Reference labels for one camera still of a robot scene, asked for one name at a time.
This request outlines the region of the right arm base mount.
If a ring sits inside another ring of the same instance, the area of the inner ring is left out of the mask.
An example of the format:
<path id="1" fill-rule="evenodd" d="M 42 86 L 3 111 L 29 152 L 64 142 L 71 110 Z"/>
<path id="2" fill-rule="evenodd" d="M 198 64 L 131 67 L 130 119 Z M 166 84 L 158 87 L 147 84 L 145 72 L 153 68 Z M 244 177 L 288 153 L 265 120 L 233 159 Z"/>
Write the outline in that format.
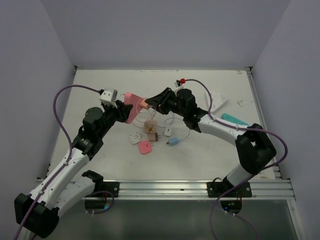
<path id="1" fill-rule="evenodd" d="M 234 186 L 229 183 L 226 179 L 221 179 L 219 177 L 216 177 L 214 180 L 209 181 L 206 183 L 206 190 L 207 195 L 209 198 L 218 198 L 223 193 L 229 191 Z M 253 196 L 251 185 L 249 182 L 245 182 L 241 186 L 233 189 L 232 191 L 229 191 L 224 198 L 237 198 L 237 197 L 243 197 L 243 198 L 251 198 Z"/>

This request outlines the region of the beige cube socket adapter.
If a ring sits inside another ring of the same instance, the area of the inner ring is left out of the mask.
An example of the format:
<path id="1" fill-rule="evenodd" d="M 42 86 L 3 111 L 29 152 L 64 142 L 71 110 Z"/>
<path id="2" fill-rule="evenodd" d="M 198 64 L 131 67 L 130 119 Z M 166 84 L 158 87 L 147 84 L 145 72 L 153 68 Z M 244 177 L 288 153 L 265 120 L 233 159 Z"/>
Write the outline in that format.
<path id="1" fill-rule="evenodd" d="M 148 133 L 148 134 L 156 133 L 157 132 L 157 121 L 154 119 L 146 121 L 143 125 L 143 129 L 144 129 L 144 132 Z"/>

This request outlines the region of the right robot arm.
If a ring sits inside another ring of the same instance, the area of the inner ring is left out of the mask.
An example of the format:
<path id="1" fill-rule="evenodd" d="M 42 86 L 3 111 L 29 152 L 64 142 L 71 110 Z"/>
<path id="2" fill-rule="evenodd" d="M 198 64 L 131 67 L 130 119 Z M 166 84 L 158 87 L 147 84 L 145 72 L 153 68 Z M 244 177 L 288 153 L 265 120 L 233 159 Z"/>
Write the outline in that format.
<path id="1" fill-rule="evenodd" d="M 160 94 L 145 101 L 163 115 L 169 112 L 183 117 L 185 125 L 198 133 L 220 138 L 236 147 L 239 164 L 222 180 L 218 189 L 227 196 L 235 196 L 242 182 L 256 176 L 276 156 L 277 151 L 263 128 L 259 124 L 230 127 L 221 124 L 219 118 L 210 117 L 207 110 L 201 109 L 189 89 L 180 89 L 176 93 L 166 88 Z"/>

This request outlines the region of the white triangular power strip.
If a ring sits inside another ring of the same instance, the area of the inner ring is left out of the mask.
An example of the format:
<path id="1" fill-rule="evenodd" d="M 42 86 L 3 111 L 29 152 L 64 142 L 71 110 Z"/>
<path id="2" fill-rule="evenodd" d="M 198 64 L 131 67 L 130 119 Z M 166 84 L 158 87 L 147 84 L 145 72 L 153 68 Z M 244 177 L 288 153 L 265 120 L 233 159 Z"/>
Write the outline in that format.
<path id="1" fill-rule="evenodd" d="M 210 91 L 210 94 L 206 92 L 205 99 L 212 115 L 224 107 L 228 102 L 228 98 L 226 96 L 213 91 Z"/>

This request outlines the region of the white charger plug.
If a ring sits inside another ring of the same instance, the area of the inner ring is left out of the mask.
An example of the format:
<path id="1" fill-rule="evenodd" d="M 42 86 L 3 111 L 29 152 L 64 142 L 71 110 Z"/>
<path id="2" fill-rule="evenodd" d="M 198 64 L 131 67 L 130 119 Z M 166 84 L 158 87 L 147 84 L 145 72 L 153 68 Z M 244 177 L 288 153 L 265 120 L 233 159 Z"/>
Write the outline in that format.
<path id="1" fill-rule="evenodd" d="M 172 127 L 170 125 L 165 127 L 164 135 L 170 137 L 172 135 Z"/>

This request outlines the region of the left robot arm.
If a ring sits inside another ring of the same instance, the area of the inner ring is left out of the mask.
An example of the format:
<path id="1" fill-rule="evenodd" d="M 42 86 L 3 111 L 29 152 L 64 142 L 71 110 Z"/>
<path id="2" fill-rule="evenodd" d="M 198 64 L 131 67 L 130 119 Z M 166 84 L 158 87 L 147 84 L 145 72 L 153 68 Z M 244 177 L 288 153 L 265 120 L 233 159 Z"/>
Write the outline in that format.
<path id="1" fill-rule="evenodd" d="M 103 146 L 103 138 L 115 122 L 125 123 L 133 108 L 117 100 L 115 105 L 88 109 L 82 120 L 82 128 L 72 142 L 71 150 L 29 194 L 19 194 L 14 200 L 16 222 L 41 238 L 48 237 L 57 227 L 62 215 L 87 195 L 105 193 L 103 177 L 94 171 L 86 171 L 70 185 L 74 176 L 92 160 Z"/>

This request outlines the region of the blue plug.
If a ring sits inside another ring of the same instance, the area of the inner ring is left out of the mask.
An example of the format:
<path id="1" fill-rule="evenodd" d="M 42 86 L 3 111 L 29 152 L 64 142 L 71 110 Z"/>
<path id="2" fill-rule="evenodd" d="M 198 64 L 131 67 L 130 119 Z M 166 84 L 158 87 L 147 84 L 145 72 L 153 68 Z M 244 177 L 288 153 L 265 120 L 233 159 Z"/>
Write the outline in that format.
<path id="1" fill-rule="evenodd" d="M 166 144 L 170 147 L 172 146 L 176 146 L 178 143 L 180 142 L 180 139 L 177 138 L 177 137 L 172 137 L 172 138 L 169 138 L 166 142 Z"/>

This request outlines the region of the pink plug adapter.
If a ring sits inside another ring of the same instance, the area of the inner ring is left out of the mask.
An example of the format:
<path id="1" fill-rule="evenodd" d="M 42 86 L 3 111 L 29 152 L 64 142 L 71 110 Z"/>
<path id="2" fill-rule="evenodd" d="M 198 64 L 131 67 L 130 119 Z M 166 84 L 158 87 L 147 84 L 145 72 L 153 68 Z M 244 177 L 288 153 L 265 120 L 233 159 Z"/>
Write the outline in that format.
<path id="1" fill-rule="evenodd" d="M 153 147 L 153 144 L 148 140 L 143 140 L 138 143 L 138 149 L 142 155 L 151 153 L 153 150 L 152 147 Z"/>

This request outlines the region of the orange plug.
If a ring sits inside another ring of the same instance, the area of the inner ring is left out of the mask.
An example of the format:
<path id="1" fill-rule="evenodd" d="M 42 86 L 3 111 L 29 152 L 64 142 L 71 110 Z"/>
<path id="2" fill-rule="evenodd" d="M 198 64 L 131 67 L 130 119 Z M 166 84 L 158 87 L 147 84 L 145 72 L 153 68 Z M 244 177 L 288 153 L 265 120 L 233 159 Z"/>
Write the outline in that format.
<path id="1" fill-rule="evenodd" d="M 146 99 L 145 98 L 141 98 L 137 102 L 137 110 L 141 111 L 142 109 L 145 109 L 145 110 L 149 110 L 150 109 L 150 105 L 148 103 L 146 103 Z"/>

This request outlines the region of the teal triangular power strip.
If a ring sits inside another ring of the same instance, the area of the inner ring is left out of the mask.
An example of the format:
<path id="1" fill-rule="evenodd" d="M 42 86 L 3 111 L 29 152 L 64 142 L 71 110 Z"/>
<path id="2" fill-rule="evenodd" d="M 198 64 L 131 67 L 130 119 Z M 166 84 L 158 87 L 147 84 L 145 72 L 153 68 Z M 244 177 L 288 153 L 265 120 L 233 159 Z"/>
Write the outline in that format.
<path id="1" fill-rule="evenodd" d="M 240 119 L 238 119 L 228 113 L 223 113 L 221 115 L 221 119 L 228 121 L 230 123 L 233 123 L 233 124 L 248 126 L 248 124 L 246 122 L 244 122 L 244 121 L 242 121 L 242 120 L 240 120 Z"/>

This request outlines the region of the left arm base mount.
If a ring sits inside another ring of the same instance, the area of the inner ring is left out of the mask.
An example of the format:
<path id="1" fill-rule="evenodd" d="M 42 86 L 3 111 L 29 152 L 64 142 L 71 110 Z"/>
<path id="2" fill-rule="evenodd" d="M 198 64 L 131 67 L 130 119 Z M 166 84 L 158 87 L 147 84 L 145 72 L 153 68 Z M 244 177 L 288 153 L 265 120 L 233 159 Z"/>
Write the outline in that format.
<path id="1" fill-rule="evenodd" d="M 107 191 L 113 194 L 115 198 L 119 196 L 120 182 L 118 181 L 103 181 L 100 187 L 101 191 Z"/>

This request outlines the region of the pink triangular power strip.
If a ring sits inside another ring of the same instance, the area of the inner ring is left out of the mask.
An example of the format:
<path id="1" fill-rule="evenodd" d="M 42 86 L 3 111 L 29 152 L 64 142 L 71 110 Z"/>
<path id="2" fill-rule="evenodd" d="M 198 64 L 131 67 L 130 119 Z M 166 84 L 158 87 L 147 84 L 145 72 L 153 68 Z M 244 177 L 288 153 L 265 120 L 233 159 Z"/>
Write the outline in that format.
<path id="1" fill-rule="evenodd" d="M 143 99 L 142 97 L 135 95 L 133 93 L 130 93 L 130 92 L 126 92 L 124 94 L 124 104 L 132 106 L 132 108 L 129 112 L 128 118 L 125 121 L 126 124 L 131 124 L 133 122 L 133 120 L 136 118 L 136 116 L 138 115 L 138 113 L 137 113 L 138 106 L 139 106 L 140 101 L 142 99 Z"/>

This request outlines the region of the white plug adapter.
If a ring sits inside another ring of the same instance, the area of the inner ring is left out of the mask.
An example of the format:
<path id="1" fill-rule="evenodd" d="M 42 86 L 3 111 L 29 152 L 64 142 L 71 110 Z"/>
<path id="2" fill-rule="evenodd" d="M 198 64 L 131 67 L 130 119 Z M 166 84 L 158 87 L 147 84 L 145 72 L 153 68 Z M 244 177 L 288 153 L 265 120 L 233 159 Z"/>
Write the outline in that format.
<path id="1" fill-rule="evenodd" d="M 143 136 L 144 134 L 141 132 L 133 132 L 129 134 L 128 138 L 132 145 L 136 145 L 142 141 Z"/>

